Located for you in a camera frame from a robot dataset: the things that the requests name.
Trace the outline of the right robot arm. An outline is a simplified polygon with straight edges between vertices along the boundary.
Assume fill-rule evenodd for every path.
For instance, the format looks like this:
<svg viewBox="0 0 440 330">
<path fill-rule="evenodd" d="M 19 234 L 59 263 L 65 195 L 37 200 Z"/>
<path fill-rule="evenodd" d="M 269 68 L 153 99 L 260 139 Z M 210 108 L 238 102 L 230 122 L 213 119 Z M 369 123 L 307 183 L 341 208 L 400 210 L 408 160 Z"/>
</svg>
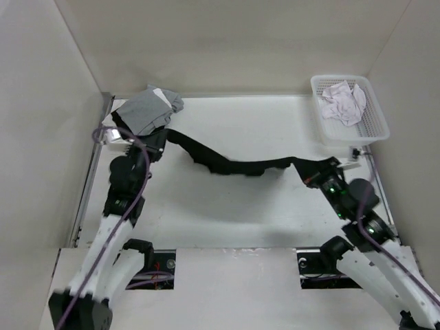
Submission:
<svg viewBox="0 0 440 330">
<path fill-rule="evenodd" d="M 321 161 L 297 158 L 294 166 L 304 185 L 325 196 L 346 221 L 344 236 L 320 247 L 319 264 L 339 271 L 369 294 L 399 329 L 438 329 L 439 295 L 405 255 L 393 231 L 374 211 L 380 202 L 369 180 L 346 181 L 334 157 Z"/>
</svg>

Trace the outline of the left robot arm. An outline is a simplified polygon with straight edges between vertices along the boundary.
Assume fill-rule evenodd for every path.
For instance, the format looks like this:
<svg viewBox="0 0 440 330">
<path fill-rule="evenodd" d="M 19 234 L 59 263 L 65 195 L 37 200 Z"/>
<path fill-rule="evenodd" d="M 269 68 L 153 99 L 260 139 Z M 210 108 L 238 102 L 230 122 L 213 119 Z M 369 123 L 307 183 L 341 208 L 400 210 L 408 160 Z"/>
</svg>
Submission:
<svg viewBox="0 0 440 330">
<path fill-rule="evenodd" d="M 132 239 L 142 213 L 150 165 L 162 157 L 167 132 L 131 140 L 124 155 L 109 165 L 109 190 L 96 236 L 79 270 L 48 306 L 55 329 L 109 329 L 116 298 L 137 274 L 154 266 L 148 241 Z"/>
</svg>

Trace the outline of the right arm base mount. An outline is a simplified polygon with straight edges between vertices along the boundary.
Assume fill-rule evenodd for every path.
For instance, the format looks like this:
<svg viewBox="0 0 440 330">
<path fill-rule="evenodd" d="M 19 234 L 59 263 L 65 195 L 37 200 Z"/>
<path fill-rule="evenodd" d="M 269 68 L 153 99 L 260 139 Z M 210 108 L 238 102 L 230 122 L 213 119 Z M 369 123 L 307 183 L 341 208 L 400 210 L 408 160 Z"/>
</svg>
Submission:
<svg viewBox="0 0 440 330">
<path fill-rule="evenodd" d="M 296 250 L 302 289 L 360 289 L 347 275 L 327 262 L 317 248 Z"/>
</svg>

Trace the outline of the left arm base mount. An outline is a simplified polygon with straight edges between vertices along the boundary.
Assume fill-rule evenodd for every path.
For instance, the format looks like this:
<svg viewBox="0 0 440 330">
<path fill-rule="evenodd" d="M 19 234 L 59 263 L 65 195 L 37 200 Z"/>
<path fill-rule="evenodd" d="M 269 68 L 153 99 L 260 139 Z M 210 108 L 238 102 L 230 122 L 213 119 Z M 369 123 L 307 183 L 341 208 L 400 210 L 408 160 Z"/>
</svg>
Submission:
<svg viewBox="0 0 440 330">
<path fill-rule="evenodd" d="M 130 281 L 128 290 L 172 290 L 175 284 L 176 250 L 156 250 Z"/>
</svg>

